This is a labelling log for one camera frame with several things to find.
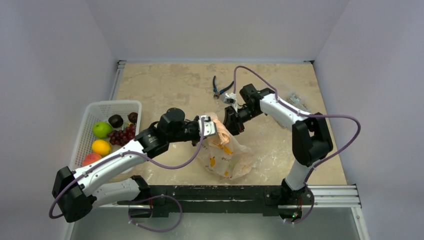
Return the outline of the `translucent orange plastic bag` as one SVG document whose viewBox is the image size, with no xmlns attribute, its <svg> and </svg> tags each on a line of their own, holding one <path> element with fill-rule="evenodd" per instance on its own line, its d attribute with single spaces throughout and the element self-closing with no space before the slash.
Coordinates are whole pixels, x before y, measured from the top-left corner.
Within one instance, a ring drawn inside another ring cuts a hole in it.
<svg viewBox="0 0 424 240">
<path fill-rule="evenodd" d="M 215 123 L 217 134 L 203 141 L 197 162 L 208 172 L 230 180 L 250 173 L 253 167 L 251 148 L 240 144 L 214 112 L 207 115 Z"/>
</svg>

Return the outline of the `yellow fake lemon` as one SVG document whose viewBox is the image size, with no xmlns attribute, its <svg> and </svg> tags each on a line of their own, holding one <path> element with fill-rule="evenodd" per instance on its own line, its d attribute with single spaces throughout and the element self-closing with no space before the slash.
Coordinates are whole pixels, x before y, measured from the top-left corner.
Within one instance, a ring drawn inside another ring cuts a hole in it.
<svg viewBox="0 0 424 240">
<path fill-rule="evenodd" d="M 112 152 L 111 144 L 103 139 L 95 140 L 91 145 L 91 149 L 94 153 L 101 156 L 107 156 Z"/>
</svg>

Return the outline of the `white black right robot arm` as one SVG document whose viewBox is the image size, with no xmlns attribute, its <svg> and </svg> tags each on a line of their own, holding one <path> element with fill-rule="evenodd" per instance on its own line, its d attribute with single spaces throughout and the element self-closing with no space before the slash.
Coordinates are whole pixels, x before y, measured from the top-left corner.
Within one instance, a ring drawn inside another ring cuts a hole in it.
<svg viewBox="0 0 424 240">
<path fill-rule="evenodd" d="M 224 126 L 234 136 L 244 132 L 244 124 L 265 114 L 292 133 L 292 153 L 295 161 L 281 183 L 280 196 L 288 204 L 294 203 L 306 191 L 307 177 L 313 165 L 333 150 L 333 142 L 323 115 L 311 115 L 282 100 L 275 90 L 257 90 L 253 84 L 239 92 L 244 100 L 238 105 L 234 93 L 226 93 L 223 102 Z"/>
</svg>

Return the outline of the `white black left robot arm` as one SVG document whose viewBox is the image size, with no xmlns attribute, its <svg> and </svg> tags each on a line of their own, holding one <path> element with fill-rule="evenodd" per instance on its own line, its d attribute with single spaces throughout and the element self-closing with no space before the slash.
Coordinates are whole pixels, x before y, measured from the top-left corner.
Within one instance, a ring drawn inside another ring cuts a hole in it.
<svg viewBox="0 0 424 240">
<path fill-rule="evenodd" d="M 116 152 L 84 167 L 59 169 L 54 180 L 54 201 L 48 215 L 51 219 L 63 217 L 73 223 L 85 217 L 100 203 L 101 189 L 115 176 L 147 161 L 171 169 L 153 159 L 169 149 L 171 143 L 188 142 L 201 149 L 203 140 L 217 133 L 217 126 L 208 115 L 186 120 L 179 108 L 170 108 L 160 120 L 141 131 Z"/>
</svg>

